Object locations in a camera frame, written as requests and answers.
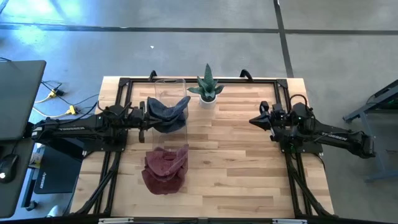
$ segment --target white pot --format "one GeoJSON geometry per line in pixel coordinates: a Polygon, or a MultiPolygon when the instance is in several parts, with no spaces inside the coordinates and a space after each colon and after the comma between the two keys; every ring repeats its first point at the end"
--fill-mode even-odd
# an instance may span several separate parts
{"type": "Polygon", "coordinates": [[[200,106],[201,106],[203,109],[212,109],[212,108],[214,108],[214,107],[216,106],[217,95],[216,95],[216,97],[214,98],[214,100],[213,100],[212,102],[206,102],[206,101],[204,101],[204,100],[201,98],[201,96],[199,96],[199,99],[200,99],[199,104],[200,104],[200,106]]]}

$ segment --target gray floor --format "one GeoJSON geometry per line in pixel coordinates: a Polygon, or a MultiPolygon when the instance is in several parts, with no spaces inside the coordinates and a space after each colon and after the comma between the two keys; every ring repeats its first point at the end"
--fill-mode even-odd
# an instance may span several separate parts
{"type": "MultiPolygon", "coordinates": [[[[50,1],[32,4],[9,0],[3,23],[115,27],[277,28],[271,0],[50,1]]],[[[398,29],[393,0],[279,0],[286,29],[398,29]]],[[[287,35],[294,77],[304,78],[310,104],[324,123],[362,128],[341,119],[378,89],[398,78],[396,35],[287,35]]],[[[201,75],[206,63],[218,76],[237,76],[243,68],[254,77],[286,77],[279,34],[175,32],[69,32],[36,27],[0,31],[0,57],[44,59],[44,80],[64,82],[65,97],[80,101],[98,92],[105,75],[201,75]]],[[[37,99],[47,95],[41,88],[37,99]]],[[[83,103],[90,106],[95,100],[83,103]]],[[[48,114],[67,106],[51,100],[38,106],[48,114]]],[[[31,121],[42,119],[32,113],[31,121]]],[[[372,117],[383,148],[394,149],[396,124],[372,117]]],[[[398,180],[365,184],[375,172],[373,159],[325,147],[324,160],[333,206],[346,218],[398,222],[398,180]]],[[[398,156],[391,154],[397,164],[398,156]]],[[[44,216],[67,196],[38,197],[41,210],[17,212],[13,218],[44,216]]]]}

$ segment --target wooden table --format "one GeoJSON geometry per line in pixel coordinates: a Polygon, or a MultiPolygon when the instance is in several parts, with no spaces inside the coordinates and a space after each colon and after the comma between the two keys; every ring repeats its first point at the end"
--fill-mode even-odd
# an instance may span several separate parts
{"type": "MultiPolygon", "coordinates": [[[[119,78],[104,77],[99,93],[102,107],[114,104],[119,78]]],[[[307,95],[302,78],[288,78],[287,81],[290,95],[307,95]]],[[[136,83],[132,89],[133,106],[138,106],[148,96],[155,97],[153,83],[136,83]]],[[[148,191],[141,170],[145,152],[152,150],[152,131],[146,132],[146,143],[141,144],[137,130],[132,129],[121,158],[112,216],[293,217],[286,163],[279,145],[271,142],[269,132],[248,122],[259,115],[262,100],[270,105],[275,103],[272,85],[227,84],[218,95],[214,110],[202,109],[198,95],[188,94],[192,97],[187,122],[190,151],[184,186],[179,193],[170,195],[153,195],[148,191]]],[[[292,103],[300,100],[296,97],[292,103]]],[[[95,152],[83,161],[72,212],[83,206],[97,187],[103,157],[103,152],[95,152]]],[[[325,209],[333,213],[319,158],[303,154],[303,164],[309,188],[325,209]]],[[[107,192],[106,189],[102,208],[106,204],[107,192]]],[[[300,190],[298,195],[304,211],[300,190]]]]}

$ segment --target red cloth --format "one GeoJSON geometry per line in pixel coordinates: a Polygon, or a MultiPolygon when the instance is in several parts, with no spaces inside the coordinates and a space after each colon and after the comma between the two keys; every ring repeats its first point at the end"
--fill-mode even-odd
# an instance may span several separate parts
{"type": "Polygon", "coordinates": [[[146,153],[142,178],[150,192],[156,195],[177,193],[188,171],[188,145],[177,152],[161,147],[146,153]]]}

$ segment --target blue cloth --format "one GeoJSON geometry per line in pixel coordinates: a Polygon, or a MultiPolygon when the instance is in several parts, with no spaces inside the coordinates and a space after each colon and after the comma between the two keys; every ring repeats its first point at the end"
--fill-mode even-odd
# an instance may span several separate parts
{"type": "Polygon", "coordinates": [[[159,100],[148,97],[147,111],[149,115],[161,119],[154,128],[161,133],[171,133],[186,125],[184,109],[188,106],[191,96],[182,98],[175,106],[166,107],[159,100]]]}

